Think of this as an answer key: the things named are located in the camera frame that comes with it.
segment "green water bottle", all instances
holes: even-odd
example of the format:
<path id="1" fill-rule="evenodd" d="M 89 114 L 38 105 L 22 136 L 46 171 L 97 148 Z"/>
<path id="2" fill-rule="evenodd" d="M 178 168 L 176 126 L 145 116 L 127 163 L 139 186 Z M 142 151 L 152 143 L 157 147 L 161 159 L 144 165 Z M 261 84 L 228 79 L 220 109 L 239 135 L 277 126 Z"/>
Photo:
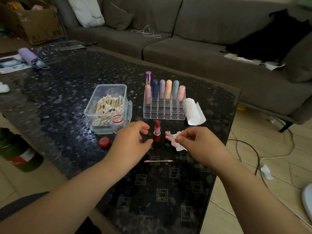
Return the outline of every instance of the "green water bottle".
<path id="1" fill-rule="evenodd" d="M 43 162 L 41 154 L 8 128 L 0 128 L 0 156 L 23 172 L 31 172 Z"/>

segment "pastel lipstick tube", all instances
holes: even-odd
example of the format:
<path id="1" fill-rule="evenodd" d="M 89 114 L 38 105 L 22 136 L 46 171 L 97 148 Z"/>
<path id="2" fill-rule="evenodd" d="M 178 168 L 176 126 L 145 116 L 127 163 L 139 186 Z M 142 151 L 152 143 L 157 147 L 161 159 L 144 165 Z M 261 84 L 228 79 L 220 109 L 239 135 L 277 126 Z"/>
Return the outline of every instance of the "pastel lipstick tube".
<path id="1" fill-rule="evenodd" d="M 171 87 L 172 87 L 172 81 L 171 80 L 167 80 L 166 82 L 166 99 L 170 99 L 170 95 L 171 95 Z"/>
<path id="2" fill-rule="evenodd" d="M 151 86 L 146 85 L 145 86 L 145 104 L 149 105 L 151 104 Z"/>
<path id="3" fill-rule="evenodd" d="M 156 120 L 154 129 L 154 142 L 158 143 L 159 141 L 160 141 L 160 122 Z"/>
<path id="4" fill-rule="evenodd" d="M 179 81 L 175 80 L 174 85 L 172 86 L 172 99 L 177 99 L 177 93 L 179 91 Z"/>
<path id="5" fill-rule="evenodd" d="M 156 79 L 152 83 L 152 98 L 158 98 L 158 80 Z"/>
<path id="6" fill-rule="evenodd" d="M 181 85 L 179 87 L 179 100 L 182 101 L 184 98 L 184 94 L 185 94 L 185 86 Z"/>
<path id="7" fill-rule="evenodd" d="M 150 71 L 146 71 L 146 85 L 151 85 L 152 73 Z"/>
<path id="8" fill-rule="evenodd" d="M 165 89 L 166 89 L 166 82 L 164 79 L 162 79 L 159 82 L 159 99 L 165 98 Z"/>

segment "small plastic bottle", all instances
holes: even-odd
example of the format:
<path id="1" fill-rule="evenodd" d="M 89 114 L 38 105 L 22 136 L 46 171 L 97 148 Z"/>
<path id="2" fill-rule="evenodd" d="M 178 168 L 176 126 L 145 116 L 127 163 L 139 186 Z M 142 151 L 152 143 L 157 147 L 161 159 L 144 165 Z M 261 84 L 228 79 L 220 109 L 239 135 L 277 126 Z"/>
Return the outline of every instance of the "small plastic bottle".
<path id="1" fill-rule="evenodd" d="M 112 116 L 111 129 L 114 136 L 117 135 L 117 132 L 124 127 L 123 115 L 114 114 Z"/>

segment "gray sofa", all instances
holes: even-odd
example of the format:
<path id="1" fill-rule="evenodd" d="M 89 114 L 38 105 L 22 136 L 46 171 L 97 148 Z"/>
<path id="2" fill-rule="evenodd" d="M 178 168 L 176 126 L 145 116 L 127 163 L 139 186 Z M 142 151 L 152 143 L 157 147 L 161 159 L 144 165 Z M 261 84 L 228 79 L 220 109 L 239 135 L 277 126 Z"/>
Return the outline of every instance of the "gray sofa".
<path id="1" fill-rule="evenodd" d="M 312 33 L 302 39 L 274 71 L 224 58 L 225 46 L 262 29 L 269 13 L 288 8 L 298 20 L 310 19 L 312 11 L 299 6 L 244 0 L 98 0 L 113 2 L 134 19 L 125 31 L 107 26 L 83 28 L 75 18 L 64 16 L 57 4 L 69 39 L 96 41 L 99 47 L 161 66 L 195 74 L 242 90 L 240 104 L 302 124 L 312 117 Z M 67 15 L 72 11 L 68 3 Z M 132 29 L 150 30 L 162 36 L 144 37 Z"/>

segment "coffee table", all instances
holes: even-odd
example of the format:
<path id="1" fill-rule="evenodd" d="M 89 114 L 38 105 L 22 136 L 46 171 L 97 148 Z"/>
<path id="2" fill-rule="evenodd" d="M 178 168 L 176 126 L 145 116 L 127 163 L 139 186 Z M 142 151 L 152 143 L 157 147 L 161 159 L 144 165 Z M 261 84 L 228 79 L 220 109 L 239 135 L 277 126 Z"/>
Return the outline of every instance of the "coffee table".
<path id="1" fill-rule="evenodd" d="M 56 51 L 75 42 L 49 44 L 34 51 L 49 70 L 27 69 L 2 75 L 11 92 L 0 94 L 0 111 L 30 144 L 68 178 L 107 154 L 101 136 L 85 126 L 83 111 L 98 84 L 126 84 L 132 121 L 143 120 L 145 72 L 152 79 L 179 80 L 187 97 L 199 102 L 207 126 L 226 144 L 240 90 L 98 47 Z M 162 120 L 161 142 L 101 199 L 97 209 L 121 233 L 199 233 L 215 174 L 186 151 L 175 151 L 164 132 L 182 131 L 186 121 Z M 143 140 L 152 138 L 152 131 Z M 146 164 L 143 160 L 172 159 Z"/>

